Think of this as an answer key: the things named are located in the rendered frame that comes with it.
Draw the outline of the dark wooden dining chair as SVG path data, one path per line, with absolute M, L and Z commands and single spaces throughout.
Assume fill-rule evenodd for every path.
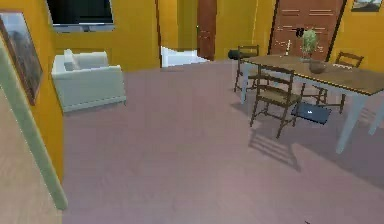
M 284 73 L 289 76 L 288 79 L 275 77 L 263 72 L 263 69 Z M 290 119 L 287 118 L 288 109 L 294 107 L 294 112 L 297 113 L 300 108 L 302 96 L 292 92 L 295 73 L 293 70 L 280 68 L 270 65 L 257 65 L 256 80 L 256 95 L 254 107 L 250 119 L 249 126 L 252 127 L 256 117 L 260 114 L 270 116 L 280 121 L 280 126 L 277 131 L 276 138 L 279 138 L 284 126 L 289 123 L 292 126 L 296 125 L 297 115 L 294 114 Z M 275 105 L 284 109 L 283 113 L 278 116 L 269 112 L 269 106 Z
M 238 46 L 236 50 L 240 51 L 240 57 L 237 61 L 236 78 L 234 84 L 234 91 L 241 90 L 242 86 L 239 84 L 239 80 L 244 76 L 244 58 L 256 57 L 260 53 L 260 47 L 258 45 Z
M 352 53 L 348 52 L 339 52 L 338 56 L 335 60 L 336 65 L 342 65 L 342 66 L 348 66 L 348 67 L 354 67 L 359 68 L 364 57 L 358 56 Z M 343 112 L 346 95 L 342 94 L 341 99 L 338 103 L 329 103 L 327 101 L 328 98 L 328 91 L 324 88 L 315 86 L 315 89 L 317 90 L 316 94 L 304 94 L 304 97 L 311 97 L 316 100 L 316 105 L 324 107 L 324 106 L 335 106 L 339 108 L 339 113 Z

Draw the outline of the brown open room door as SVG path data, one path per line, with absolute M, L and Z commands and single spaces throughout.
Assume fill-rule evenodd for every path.
M 198 0 L 197 55 L 213 60 L 215 55 L 217 0 Z

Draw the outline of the dark blue laptop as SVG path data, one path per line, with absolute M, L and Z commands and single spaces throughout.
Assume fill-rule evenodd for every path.
M 331 109 L 301 102 L 292 109 L 291 114 L 324 125 L 328 121 Z

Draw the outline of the brown bowl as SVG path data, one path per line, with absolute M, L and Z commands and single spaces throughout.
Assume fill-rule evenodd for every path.
M 325 71 L 325 69 L 326 69 L 326 64 L 322 61 L 311 60 L 309 62 L 309 70 L 313 74 L 321 74 L 322 72 Z

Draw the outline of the white cushion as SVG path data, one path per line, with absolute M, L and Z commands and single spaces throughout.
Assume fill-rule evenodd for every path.
M 74 54 L 70 49 L 66 49 L 64 51 L 64 67 L 67 71 L 73 71 L 76 69 Z

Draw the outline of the green house plant in vase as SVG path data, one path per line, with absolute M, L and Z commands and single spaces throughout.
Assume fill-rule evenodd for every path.
M 301 51 L 303 53 L 301 61 L 309 62 L 318 44 L 317 34 L 313 29 L 304 29 L 304 34 L 300 38 L 302 40 Z

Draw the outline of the brown panelled room door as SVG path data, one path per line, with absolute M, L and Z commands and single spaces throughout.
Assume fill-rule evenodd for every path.
M 296 33 L 312 29 L 318 39 L 312 57 L 328 60 L 345 4 L 346 0 L 276 0 L 268 53 L 283 54 L 291 41 L 289 54 L 302 56 L 302 40 Z

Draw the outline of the black television set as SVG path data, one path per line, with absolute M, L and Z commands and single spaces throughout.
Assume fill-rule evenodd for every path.
M 45 0 L 57 33 L 112 31 L 111 0 Z

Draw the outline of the wooden dining table white legs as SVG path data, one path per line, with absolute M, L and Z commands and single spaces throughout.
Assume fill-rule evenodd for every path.
M 299 82 L 351 96 L 353 98 L 351 111 L 348 113 L 336 147 L 338 154 L 343 152 L 368 97 L 384 91 L 384 73 L 370 70 L 348 69 L 323 62 L 325 70 L 320 74 L 315 74 L 310 71 L 310 65 L 314 63 L 314 60 L 304 61 L 301 57 L 283 55 L 250 57 L 246 58 L 245 62 L 287 69 L 293 71 L 294 78 Z

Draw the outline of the framed landscape picture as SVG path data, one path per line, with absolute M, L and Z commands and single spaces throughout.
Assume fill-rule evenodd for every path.
M 29 103 L 34 105 L 43 70 L 22 12 L 0 11 L 2 34 Z

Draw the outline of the small framed wall picture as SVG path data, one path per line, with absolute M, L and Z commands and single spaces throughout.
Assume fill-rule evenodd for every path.
M 383 0 L 354 0 L 352 12 L 378 12 Z

